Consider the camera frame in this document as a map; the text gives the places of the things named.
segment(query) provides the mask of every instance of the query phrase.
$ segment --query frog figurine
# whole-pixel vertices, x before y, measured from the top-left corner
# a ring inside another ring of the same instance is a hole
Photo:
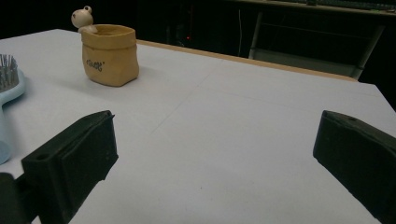
[[[71,20],[73,25],[78,28],[78,32],[97,33],[96,27],[93,25],[92,9],[85,6],[83,9],[78,9],[73,12]]]

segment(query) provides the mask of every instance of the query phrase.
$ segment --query wooden table edge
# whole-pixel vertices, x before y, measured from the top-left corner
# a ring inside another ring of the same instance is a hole
[[[346,77],[346,76],[341,76],[341,75],[336,75],[336,74],[331,74],[331,73],[324,73],[324,72],[319,72],[319,71],[315,71],[315,70],[287,66],[287,65],[278,64],[278,63],[268,63],[268,62],[263,62],[263,61],[251,60],[251,59],[247,59],[247,58],[240,58],[240,57],[235,57],[235,56],[231,56],[231,55],[214,53],[214,52],[209,52],[209,51],[204,51],[204,50],[199,50],[199,49],[182,48],[182,47],[178,47],[178,46],[150,42],[147,40],[140,40],[140,39],[138,39],[136,42],[137,42],[137,44],[140,44],[140,45],[151,46],[151,47],[155,47],[155,48],[170,49],[170,50],[192,53],[192,54],[197,54],[197,55],[203,55],[203,56],[208,56],[208,57],[212,57],[212,58],[218,58],[218,59],[238,62],[238,63],[247,63],[247,64],[253,64],[253,65],[258,65],[258,66],[262,66],[262,67],[269,67],[269,68],[281,69],[281,70],[290,71],[290,72],[303,73],[303,74],[307,74],[307,75],[311,75],[311,76],[330,77],[330,78],[336,78],[336,79],[342,79],[342,80],[354,81],[354,82],[358,81],[352,77]]]

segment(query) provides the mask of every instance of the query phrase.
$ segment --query hairbrush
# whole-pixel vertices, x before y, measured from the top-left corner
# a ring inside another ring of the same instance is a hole
[[[3,104],[22,95],[25,91],[23,73],[11,55],[0,54],[0,164],[6,162],[12,152],[12,138],[3,114]]]

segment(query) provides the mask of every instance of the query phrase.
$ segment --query white table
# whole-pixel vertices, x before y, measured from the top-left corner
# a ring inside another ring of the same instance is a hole
[[[111,88],[85,76],[81,45],[63,30],[0,40],[27,84],[4,106],[17,149],[0,172],[115,114],[120,158],[71,223],[379,223],[312,156],[323,110],[396,136],[376,86],[138,45],[139,78]]]

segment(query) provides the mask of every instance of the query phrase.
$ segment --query yellow pot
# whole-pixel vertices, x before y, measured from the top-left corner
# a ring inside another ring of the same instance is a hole
[[[94,26],[97,33],[81,33],[86,75],[94,82],[113,87],[137,78],[139,65],[134,29],[111,24]]]

